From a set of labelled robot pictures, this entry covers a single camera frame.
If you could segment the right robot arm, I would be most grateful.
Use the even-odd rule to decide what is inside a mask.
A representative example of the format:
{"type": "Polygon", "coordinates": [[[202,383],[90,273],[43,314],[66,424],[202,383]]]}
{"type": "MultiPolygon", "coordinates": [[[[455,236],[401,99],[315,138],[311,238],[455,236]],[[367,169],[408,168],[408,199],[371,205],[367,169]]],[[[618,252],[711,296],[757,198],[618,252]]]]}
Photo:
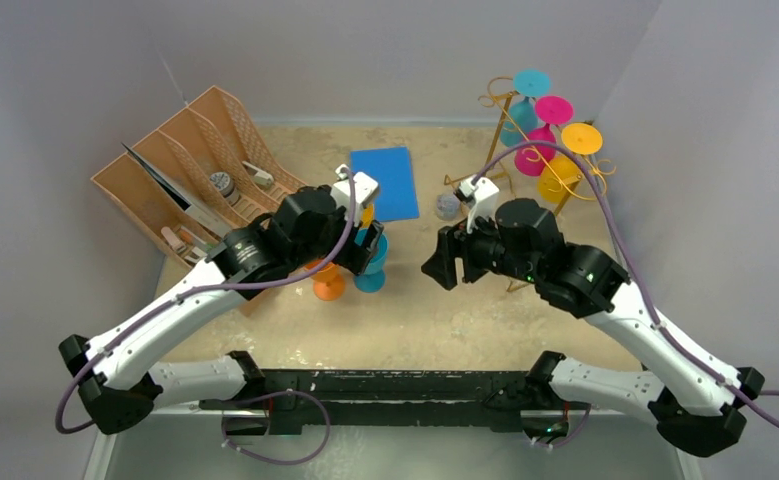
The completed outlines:
{"type": "Polygon", "coordinates": [[[606,252],[565,241],[552,212],[532,199],[510,200],[493,218],[462,221],[438,231],[423,274],[442,288],[493,273],[531,283],[552,307],[616,340],[640,372],[593,367],[545,351],[528,372],[526,392],[541,407],[557,400],[600,406],[656,428],[679,450],[706,458],[735,444],[747,424],[739,389],[757,397],[763,375],[735,368],[697,346],[665,316],[657,322],[641,290],[606,252]]]}

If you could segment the teal wine glass front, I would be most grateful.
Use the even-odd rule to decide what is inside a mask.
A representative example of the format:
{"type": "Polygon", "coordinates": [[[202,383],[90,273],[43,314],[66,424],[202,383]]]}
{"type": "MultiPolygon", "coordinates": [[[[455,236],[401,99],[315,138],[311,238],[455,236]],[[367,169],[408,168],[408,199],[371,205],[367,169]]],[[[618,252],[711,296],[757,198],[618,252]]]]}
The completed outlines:
{"type": "Polygon", "coordinates": [[[388,253],[388,241],[384,234],[378,238],[377,252],[369,261],[362,275],[354,277],[354,286],[364,293],[376,293],[382,289],[386,282],[384,265],[388,253]]]}

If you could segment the orange wine glass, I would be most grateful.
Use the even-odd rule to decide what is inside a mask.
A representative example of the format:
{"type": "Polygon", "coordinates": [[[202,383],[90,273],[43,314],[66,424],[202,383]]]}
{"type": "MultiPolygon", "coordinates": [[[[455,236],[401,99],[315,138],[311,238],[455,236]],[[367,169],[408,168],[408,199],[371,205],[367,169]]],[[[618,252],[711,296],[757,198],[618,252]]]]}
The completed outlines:
{"type": "Polygon", "coordinates": [[[317,298],[323,301],[335,301],[345,292],[346,282],[338,267],[328,263],[310,276],[312,290],[317,298]]]}

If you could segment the yellow wine glass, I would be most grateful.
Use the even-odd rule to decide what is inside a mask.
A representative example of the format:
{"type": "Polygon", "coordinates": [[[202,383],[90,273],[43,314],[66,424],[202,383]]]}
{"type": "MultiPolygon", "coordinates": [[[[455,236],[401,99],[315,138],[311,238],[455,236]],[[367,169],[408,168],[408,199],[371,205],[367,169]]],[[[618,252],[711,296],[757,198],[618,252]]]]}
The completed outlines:
{"type": "MultiPolygon", "coordinates": [[[[587,166],[590,179],[599,181],[599,187],[605,192],[607,172],[602,170],[599,162],[593,162],[594,155],[603,146],[601,133],[593,125],[575,122],[562,129],[560,141],[587,166]]],[[[552,160],[547,161],[537,188],[544,200],[559,204],[573,197],[583,178],[585,175],[575,162],[562,153],[557,153],[552,160]]]]}

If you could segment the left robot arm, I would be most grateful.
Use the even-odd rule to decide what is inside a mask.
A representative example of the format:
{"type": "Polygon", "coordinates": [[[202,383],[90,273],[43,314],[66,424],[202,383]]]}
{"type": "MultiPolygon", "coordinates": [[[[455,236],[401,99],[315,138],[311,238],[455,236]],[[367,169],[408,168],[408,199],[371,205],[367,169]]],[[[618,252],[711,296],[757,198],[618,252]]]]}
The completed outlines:
{"type": "Polygon", "coordinates": [[[373,221],[363,243],[356,230],[380,191],[362,175],[333,185],[303,187],[275,212],[226,234],[165,294],[119,326],[91,339],[71,335],[59,345],[73,376],[55,413],[63,434],[64,409],[77,394],[95,425],[115,434],[151,412],[197,400],[231,401],[249,409],[262,399],[262,374],[250,356],[231,352],[206,362],[167,364],[162,357],[216,317],[261,292],[306,278],[329,263],[354,274],[375,255],[383,227],[373,221]]]}

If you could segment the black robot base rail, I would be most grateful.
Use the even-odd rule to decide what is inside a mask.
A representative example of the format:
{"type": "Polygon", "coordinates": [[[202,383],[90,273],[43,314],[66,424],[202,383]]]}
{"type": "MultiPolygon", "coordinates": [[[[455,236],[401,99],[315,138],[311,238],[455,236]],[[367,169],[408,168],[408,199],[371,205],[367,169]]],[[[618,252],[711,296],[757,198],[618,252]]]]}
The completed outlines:
{"type": "Polygon", "coordinates": [[[260,369],[232,399],[202,399],[203,410],[257,410],[272,435],[307,425],[480,427],[553,443],[576,431],[583,403],[554,396],[528,371],[260,369]]]}

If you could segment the yellow-orange wine glass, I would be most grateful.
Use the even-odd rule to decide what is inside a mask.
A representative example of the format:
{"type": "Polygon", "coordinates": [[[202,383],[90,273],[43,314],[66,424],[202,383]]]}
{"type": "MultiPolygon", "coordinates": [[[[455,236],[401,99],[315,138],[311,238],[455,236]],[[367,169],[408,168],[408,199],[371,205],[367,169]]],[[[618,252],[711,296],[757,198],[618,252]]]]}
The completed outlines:
{"type": "Polygon", "coordinates": [[[368,205],[362,212],[359,228],[368,229],[369,226],[374,221],[374,216],[375,216],[375,205],[374,204],[368,205]]]}

